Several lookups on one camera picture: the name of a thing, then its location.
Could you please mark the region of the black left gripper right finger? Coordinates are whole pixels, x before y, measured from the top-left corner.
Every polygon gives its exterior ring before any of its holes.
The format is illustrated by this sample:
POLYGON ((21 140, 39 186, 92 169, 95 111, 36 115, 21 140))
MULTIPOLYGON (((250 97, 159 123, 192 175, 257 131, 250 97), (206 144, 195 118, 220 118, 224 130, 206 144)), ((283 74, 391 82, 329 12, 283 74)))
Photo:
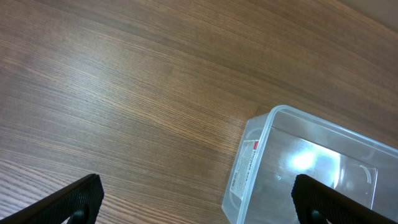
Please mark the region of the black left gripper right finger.
POLYGON ((296 176, 291 196, 301 224, 395 224, 305 174, 296 176))

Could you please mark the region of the clear plastic container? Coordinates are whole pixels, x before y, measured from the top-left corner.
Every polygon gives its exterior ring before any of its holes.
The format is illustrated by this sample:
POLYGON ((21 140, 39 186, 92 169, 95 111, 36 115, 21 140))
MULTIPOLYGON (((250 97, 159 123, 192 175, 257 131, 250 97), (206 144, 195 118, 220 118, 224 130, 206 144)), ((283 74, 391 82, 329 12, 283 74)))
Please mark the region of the clear plastic container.
POLYGON ((297 223, 305 174, 397 220, 397 149, 291 106, 247 121, 223 198, 230 223, 297 223))

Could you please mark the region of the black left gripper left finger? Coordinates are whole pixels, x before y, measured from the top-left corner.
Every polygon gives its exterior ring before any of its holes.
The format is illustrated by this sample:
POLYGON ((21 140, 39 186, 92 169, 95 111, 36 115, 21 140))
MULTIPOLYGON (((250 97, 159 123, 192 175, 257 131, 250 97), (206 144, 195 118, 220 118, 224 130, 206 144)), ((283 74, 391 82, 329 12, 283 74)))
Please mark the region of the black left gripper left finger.
POLYGON ((1 220, 2 224, 94 224, 104 199, 98 174, 89 174, 1 220))

